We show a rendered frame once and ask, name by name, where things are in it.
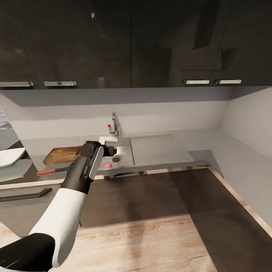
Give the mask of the parer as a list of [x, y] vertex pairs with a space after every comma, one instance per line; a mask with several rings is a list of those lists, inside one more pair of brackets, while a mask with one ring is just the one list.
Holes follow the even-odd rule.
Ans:
[[44, 171], [39, 171], [37, 172], [38, 175], [41, 175], [41, 174], [46, 174], [46, 173], [51, 173], [51, 172], [56, 172], [56, 171], [61, 171], [61, 170], [66, 170], [68, 167], [65, 167], [65, 168], [58, 168], [58, 169], [50, 169], [50, 170], [44, 170]]

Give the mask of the bowl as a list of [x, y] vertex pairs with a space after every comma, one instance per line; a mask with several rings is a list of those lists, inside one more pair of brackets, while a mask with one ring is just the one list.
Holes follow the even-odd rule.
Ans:
[[26, 148], [15, 148], [0, 151], [0, 169], [14, 166], [23, 156]]

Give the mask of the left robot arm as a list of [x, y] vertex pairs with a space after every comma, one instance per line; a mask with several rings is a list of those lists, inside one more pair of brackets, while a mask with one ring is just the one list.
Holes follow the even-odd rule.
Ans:
[[60, 267], [73, 248], [90, 183], [103, 157], [113, 157], [116, 137], [86, 141], [52, 203], [28, 236], [0, 248], [0, 272], [48, 272]]

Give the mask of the cutting board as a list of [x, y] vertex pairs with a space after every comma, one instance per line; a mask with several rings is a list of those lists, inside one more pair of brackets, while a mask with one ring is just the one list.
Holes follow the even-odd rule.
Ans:
[[43, 163], [49, 164], [76, 161], [78, 156], [81, 156], [81, 148], [82, 146], [54, 148], [43, 160]]

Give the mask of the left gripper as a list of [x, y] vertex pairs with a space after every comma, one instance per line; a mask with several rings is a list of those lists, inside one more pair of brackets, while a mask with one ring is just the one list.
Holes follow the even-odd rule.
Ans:
[[117, 154], [117, 149], [114, 148], [113, 146], [105, 146], [103, 145], [104, 148], [104, 155], [103, 157], [109, 156], [109, 157], [113, 157], [114, 155]]

